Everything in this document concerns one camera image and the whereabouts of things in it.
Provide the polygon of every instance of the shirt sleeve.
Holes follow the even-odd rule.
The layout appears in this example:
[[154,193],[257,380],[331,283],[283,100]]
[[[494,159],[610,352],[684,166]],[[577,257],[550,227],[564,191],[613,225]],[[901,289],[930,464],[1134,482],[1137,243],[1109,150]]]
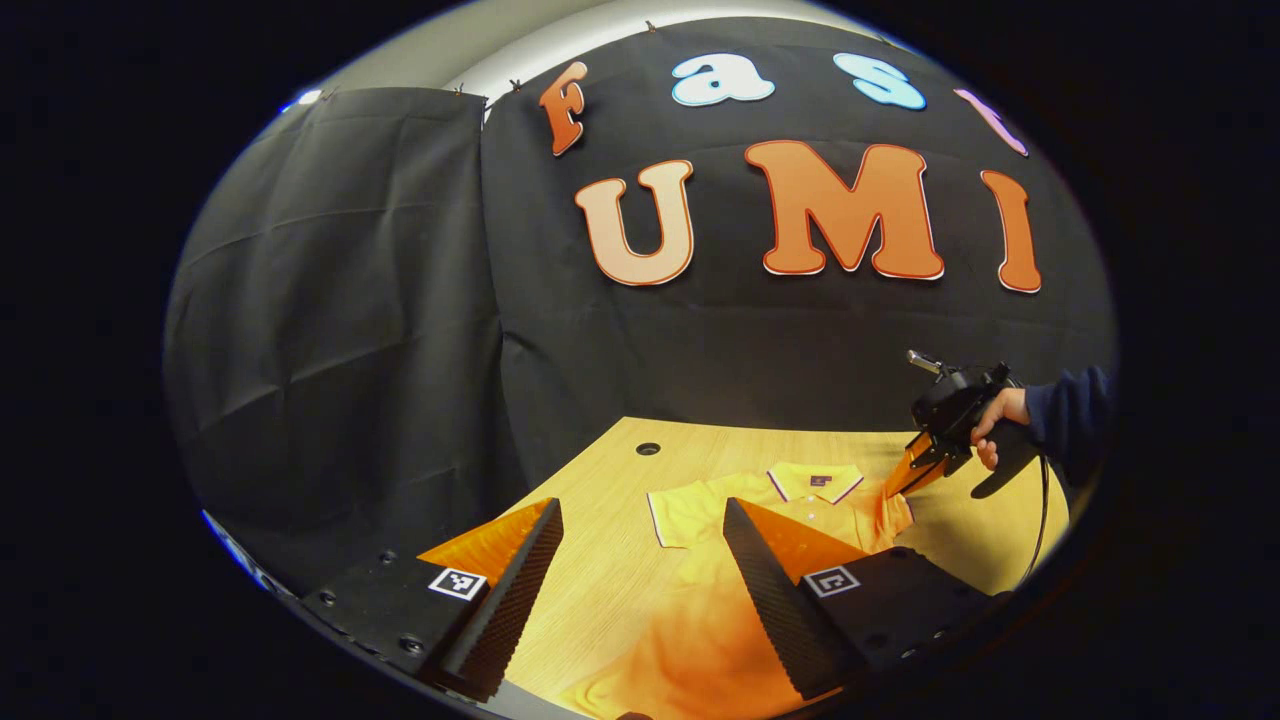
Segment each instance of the shirt sleeve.
[[649,493],[649,514],[662,547],[694,547],[721,532],[724,500],[707,483]]
[[1101,461],[1115,415],[1115,382],[1100,368],[1079,377],[1062,373],[1053,384],[1027,388],[1032,438],[1080,484]]

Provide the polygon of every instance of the orange letter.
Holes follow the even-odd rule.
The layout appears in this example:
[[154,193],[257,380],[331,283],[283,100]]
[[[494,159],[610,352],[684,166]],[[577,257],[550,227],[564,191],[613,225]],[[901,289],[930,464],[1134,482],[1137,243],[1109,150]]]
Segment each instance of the orange letter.
[[585,77],[586,65],[575,60],[538,99],[538,106],[547,109],[552,123],[552,154],[557,158],[582,137],[582,123],[575,122],[570,113],[581,113],[586,106],[582,88],[575,82]]
[[1000,284],[1018,292],[1039,292],[1039,270],[1036,269],[1036,247],[1032,245],[1032,223],[1027,219],[1027,191],[1002,173],[978,173],[983,184],[996,196],[1000,223],[1005,228],[1005,261],[1000,264]]
[[694,258],[694,225],[685,197],[685,178],[692,173],[689,160],[667,160],[640,170],[640,184],[653,191],[662,228],[662,245],[653,255],[636,255],[627,245],[618,205],[627,183],[609,178],[577,191],[573,202],[586,215],[591,252],[605,275],[622,284],[662,284],[685,272]]
[[827,265],[813,246],[813,218],[840,265],[863,261],[876,223],[881,249],[872,266],[882,275],[932,281],[942,277],[924,202],[924,158],[896,145],[872,145],[851,188],[804,142],[776,140],[746,149],[746,161],[763,169],[773,196],[773,250],[764,268],[780,275],[812,275]]

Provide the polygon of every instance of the human hand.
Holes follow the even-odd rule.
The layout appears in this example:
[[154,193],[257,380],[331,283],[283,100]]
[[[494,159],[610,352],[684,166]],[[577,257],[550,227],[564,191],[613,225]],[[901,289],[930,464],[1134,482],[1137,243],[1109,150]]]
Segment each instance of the human hand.
[[982,420],[974,425],[969,433],[969,439],[978,448],[978,459],[988,470],[995,470],[1000,456],[996,454],[996,443],[986,439],[987,433],[996,427],[996,423],[1009,419],[1023,425],[1032,423],[1032,416],[1027,411],[1027,389],[1006,387],[991,401],[982,414]]

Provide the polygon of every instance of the screw hole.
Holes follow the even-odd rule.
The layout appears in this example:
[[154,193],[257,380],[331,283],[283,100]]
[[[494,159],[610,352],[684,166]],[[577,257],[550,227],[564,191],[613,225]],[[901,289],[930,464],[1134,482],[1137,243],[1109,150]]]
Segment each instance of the screw hole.
[[417,655],[422,652],[422,641],[413,635],[403,635],[401,637],[401,650],[410,655]]

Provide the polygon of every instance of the black fabric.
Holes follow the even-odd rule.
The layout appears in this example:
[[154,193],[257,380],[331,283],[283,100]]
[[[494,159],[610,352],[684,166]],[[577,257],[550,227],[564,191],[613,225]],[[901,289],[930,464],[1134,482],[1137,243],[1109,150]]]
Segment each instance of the black fabric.
[[1032,437],[1062,464],[1065,479],[1083,484],[1097,470],[1114,428],[1116,382],[1101,368],[1064,372],[1052,384],[1027,388]]
[[[686,108],[671,70],[708,53],[749,58],[772,96]],[[854,53],[888,61],[927,99],[922,111],[877,104],[832,61]],[[572,59],[499,99],[481,136],[485,223],[503,320],[502,377],[524,470],[554,473],[622,415],[824,430],[910,429],[911,400],[929,378],[908,348],[954,364],[1007,361],[1027,383],[1062,366],[1112,366],[1116,328],[1091,229],[1050,160],[1016,120],[1014,152],[973,106],[970,87],[878,40],[795,20],[731,18],[640,32],[576,58],[585,135],[561,158],[538,106]],[[870,143],[924,156],[936,282],[882,277],[864,259],[846,273],[814,227],[828,265],[777,277],[762,259],[774,227],[764,174],[744,159],[768,140],[808,142],[852,183]],[[622,178],[621,209],[636,252],[658,247],[653,197],[636,174],[685,159],[694,225],[690,266],[657,287],[627,287],[596,266],[573,195]],[[998,209],[979,170],[1028,192],[1043,288],[1004,288]],[[868,258],[879,247],[879,231]]]
[[294,106],[183,250],[164,373],[188,477],[296,594],[530,489],[504,450],[481,111],[419,88]]

